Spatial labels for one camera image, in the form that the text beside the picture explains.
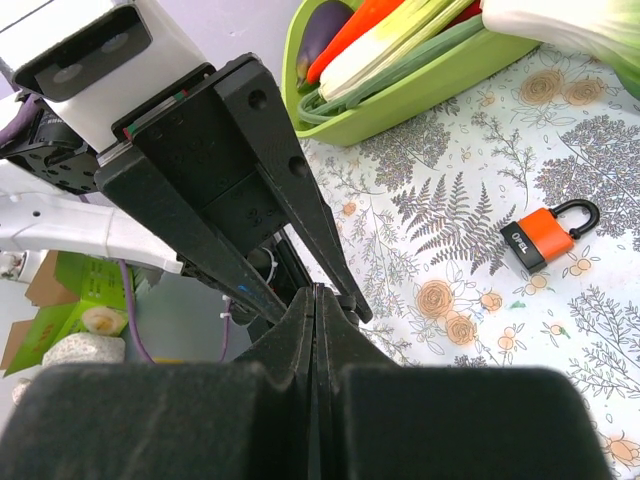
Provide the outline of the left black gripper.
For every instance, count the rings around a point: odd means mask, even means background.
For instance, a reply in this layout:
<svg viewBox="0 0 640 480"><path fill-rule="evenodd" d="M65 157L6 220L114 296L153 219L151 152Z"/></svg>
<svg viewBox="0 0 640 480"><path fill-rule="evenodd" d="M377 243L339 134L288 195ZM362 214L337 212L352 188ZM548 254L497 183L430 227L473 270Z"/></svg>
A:
<svg viewBox="0 0 640 480"><path fill-rule="evenodd" d="M100 192L233 298L272 323L285 314L238 251L272 246L280 205L333 285L353 297L360 320L372 320L279 88L257 56L197 68L114 131L124 150L98 157Z"/></svg>

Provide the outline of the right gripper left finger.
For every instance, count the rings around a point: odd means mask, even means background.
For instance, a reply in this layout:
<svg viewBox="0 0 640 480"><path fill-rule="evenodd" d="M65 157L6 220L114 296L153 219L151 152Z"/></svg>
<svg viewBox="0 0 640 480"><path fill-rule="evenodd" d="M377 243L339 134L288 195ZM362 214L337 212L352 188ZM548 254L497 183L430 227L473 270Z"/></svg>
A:
<svg viewBox="0 0 640 480"><path fill-rule="evenodd" d="M312 479L315 291L228 363L48 368L1 439L5 479Z"/></svg>

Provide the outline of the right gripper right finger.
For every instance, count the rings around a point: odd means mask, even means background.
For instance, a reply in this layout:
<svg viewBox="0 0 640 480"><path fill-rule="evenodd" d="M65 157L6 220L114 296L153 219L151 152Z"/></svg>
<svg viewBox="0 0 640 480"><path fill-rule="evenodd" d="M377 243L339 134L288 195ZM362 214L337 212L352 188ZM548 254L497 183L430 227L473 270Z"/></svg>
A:
<svg viewBox="0 0 640 480"><path fill-rule="evenodd" d="M402 367L316 289L321 479L608 479L578 391L544 368Z"/></svg>

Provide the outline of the orange black padlock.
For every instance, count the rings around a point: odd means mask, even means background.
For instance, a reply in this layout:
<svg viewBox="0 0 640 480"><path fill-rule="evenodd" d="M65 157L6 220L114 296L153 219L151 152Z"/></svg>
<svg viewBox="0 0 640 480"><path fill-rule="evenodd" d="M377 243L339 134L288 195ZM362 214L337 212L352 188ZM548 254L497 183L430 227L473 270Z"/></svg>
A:
<svg viewBox="0 0 640 480"><path fill-rule="evenodd" d="M588 219L579 227L565 230L558 218L572 209L582 209ZM568 200L554 208L540 208L500 229L508 248L529 274L543 270L550 262L568 253L600 221L600 210L585 199Z"/></svg>

